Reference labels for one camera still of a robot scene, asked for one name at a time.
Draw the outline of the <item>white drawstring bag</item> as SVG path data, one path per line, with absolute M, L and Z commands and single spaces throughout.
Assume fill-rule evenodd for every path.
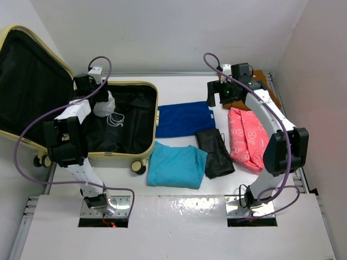
M 93 113 L 100 117 L 106 118 L 106 123 L 111 127 L 123 127 L 125 116 L 115 112 L 115 99 L 108 90 L 108 100 L 97 102 L 93 108 Z

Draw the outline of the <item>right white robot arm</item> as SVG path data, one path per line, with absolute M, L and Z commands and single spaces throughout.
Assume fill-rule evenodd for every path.
M 255 114 L 268 135 L 269 142 L 263 155 L 264 169 L 247 187 L 243 205 L 250 209 L 269 203 L 288 188 L 286 183 L 290 173 L 305 165 L 309 133 L 283 115 L 266 85 L 253 79 L 248 63 L 219 63 L 214 71 L 219 79 L 208 83 L 208 106 L 216 105 L 215 93 L 219 93 L 221 104 L 241 101 Z

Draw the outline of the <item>black pouch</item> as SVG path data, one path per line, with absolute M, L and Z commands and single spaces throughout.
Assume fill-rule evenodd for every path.
M 199 149 L 208 154 L 205 175 L 209 179 L 215 179 L 235 172 L 233 160 L 217 128 L 197 131 L 195 136 Z

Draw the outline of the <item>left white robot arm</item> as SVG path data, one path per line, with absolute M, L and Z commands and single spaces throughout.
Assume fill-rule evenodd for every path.
M 94 105 L 91 99 L 83 98 L 102 84 L 102 76 L 89 72 L 75 76 L 73 82 L 78 87 L 76 97 L 60 115 L 43 125 L 48 156 L 79 183 L 87 207 L 106 214 L 110 202 L 104 183 L 88 160 L 88 145 L 82 127 Z

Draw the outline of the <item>pink patterned garment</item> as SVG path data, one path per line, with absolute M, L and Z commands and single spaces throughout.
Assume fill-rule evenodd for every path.
M 263 155 L 268 135 L 252 111 L 231 108 L 228 114 L 230 157 L 253 174 L 264 169 Z

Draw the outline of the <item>turquoise shirt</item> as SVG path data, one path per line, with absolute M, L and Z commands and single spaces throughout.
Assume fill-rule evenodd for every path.
M 170 147 L 156 141 L 149 160 L 147 185 L 198 190 L 207 156 L 207 152 L 192 145 Z

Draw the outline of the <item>royal blue towel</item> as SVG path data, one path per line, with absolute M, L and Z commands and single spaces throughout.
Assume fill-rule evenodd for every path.
M 178 103 L 158 107 L 156 138 L 179 138 L 216 127 L 214 112 L 205 101 Z

